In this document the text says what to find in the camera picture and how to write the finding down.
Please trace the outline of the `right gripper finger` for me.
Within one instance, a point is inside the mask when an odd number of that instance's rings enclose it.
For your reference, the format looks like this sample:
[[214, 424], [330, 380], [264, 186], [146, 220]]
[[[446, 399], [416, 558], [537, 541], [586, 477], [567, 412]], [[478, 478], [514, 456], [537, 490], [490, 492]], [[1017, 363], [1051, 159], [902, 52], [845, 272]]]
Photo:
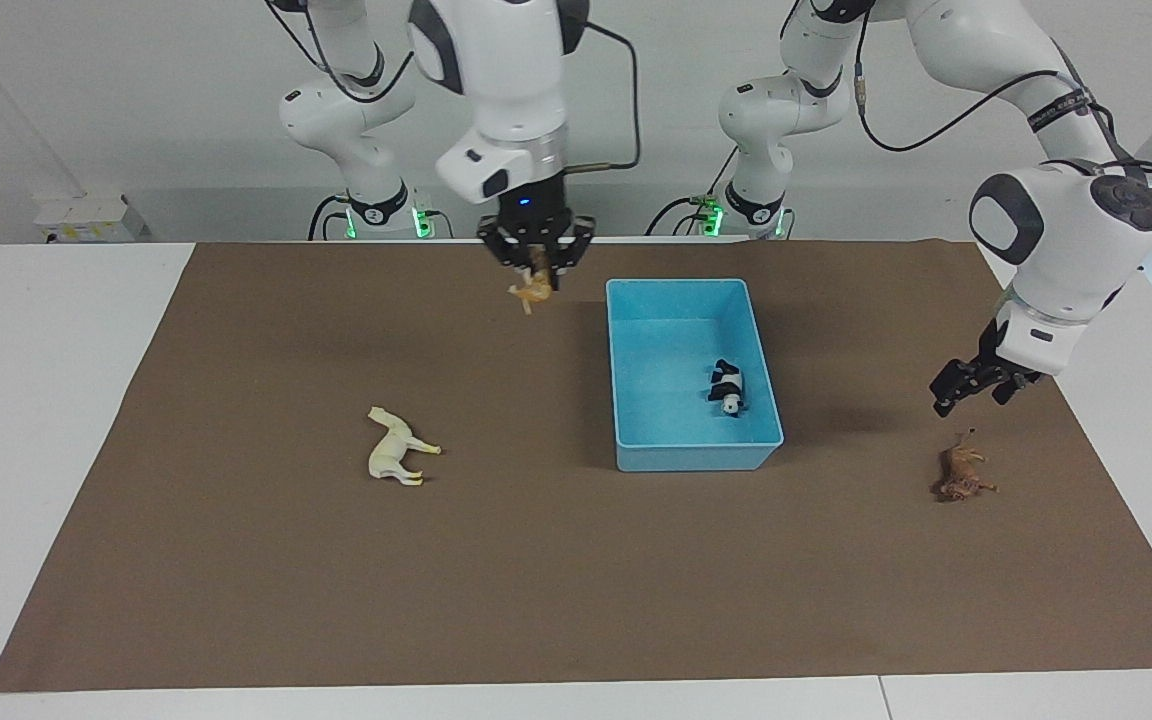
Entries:
[[535, 259], [535, 243], [526, 238], [513, 238], [508, 236], [498, 222], [479, 222], [476, 228], [476, 236], [488, 253], [502, 266], [515, 270], [518, 273], [538, 272], [538, 262]]
[[563, 242], [558, 223], [541, 229], [540, 270], [553, 291], [561, 290], [561, 278], [567, 270], [576, 268], [582, 256], [594, 240], [596, 219], [589, 215], [571, 217], [571, 240]]

